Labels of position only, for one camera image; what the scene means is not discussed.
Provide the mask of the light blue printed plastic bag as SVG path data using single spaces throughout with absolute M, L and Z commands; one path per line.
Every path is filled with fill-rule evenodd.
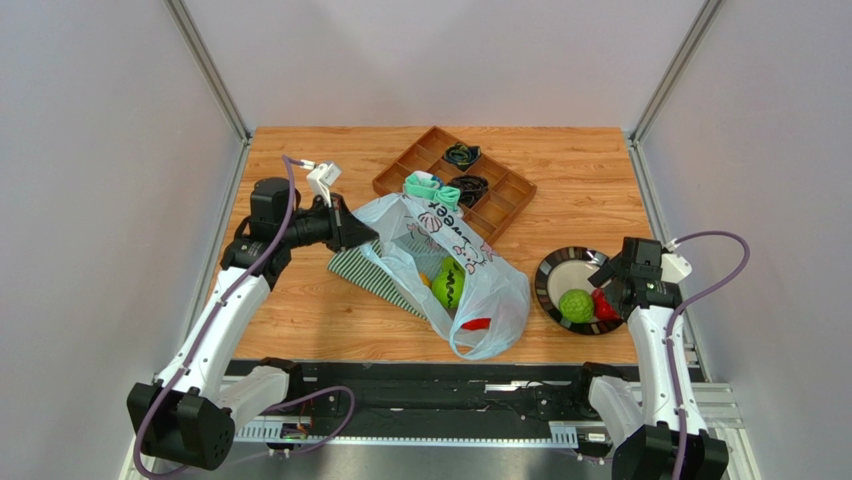
M 465 360 L 501 355 L 522 336 L 531 307 L 528 277 L 445 205 L 389 194 L 355 217 L 378 234 L 364 259 Z

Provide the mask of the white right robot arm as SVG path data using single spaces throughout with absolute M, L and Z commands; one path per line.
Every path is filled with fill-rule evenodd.
M 727 444 L 709 433 L 684 352 L 678 283 L 690 272 L 661 242 L 627 237 L 589 278 L 627 324 L 640 375 L 639 398 L 607 365 L 593 367 L 585 381 L 589 408 L 615 448 L 614 479 L 720 479 L 728 468 Z

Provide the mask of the green watermelon toy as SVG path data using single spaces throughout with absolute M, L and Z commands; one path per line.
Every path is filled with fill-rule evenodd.
M 441 263 L 439 273 L 432 280 L 432 294 L 444 308 L 457 309 L 465 280 L 466 272 L 461 265 L 454 258 L 446 257 Z

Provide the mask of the orange red wrinkled fruit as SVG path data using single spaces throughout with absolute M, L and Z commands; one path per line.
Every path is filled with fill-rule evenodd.
M 491 325 L 490 318 L 476 318 L 468 320 L 461 325 L 461 328 L 466 331 L 488 330 Z

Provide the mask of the yellow green mango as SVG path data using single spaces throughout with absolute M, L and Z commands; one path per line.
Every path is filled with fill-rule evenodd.
M 426 287 L 428 287 L 428 288 L 430 288 L 430 287 L 431 287 L 431 285 L 432 285 L 432 281 L 431 281 L 431 279 L 430 279 L 430 277 L 429 277 L 428 275 L 426 275 L 426 274 L 425 274 L 425 273 L 423 273 L 423 272 L 420 272 L 420 273 L 419 273 L 419 277 L 420 277 L 420 279 L 421 279 L 422 283 L 423 283 Z

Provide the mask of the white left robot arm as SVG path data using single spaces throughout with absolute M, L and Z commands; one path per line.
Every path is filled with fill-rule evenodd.
M 299 364 L 267 357 L 237 383 L 222 381 L 243 333 L 299 247 L 345 252 L 378 239 L 336 193 L 300 205 L 293 181 L 267 178 L 250 195 L 250 214 L 226 247 L 213 294 L 180 350 L 149 384 L 127 397 L 136 438 L 133 462 L 149 478 L 145 457 L 212 471 L 236 433 L 256 417 L 308 400 Z

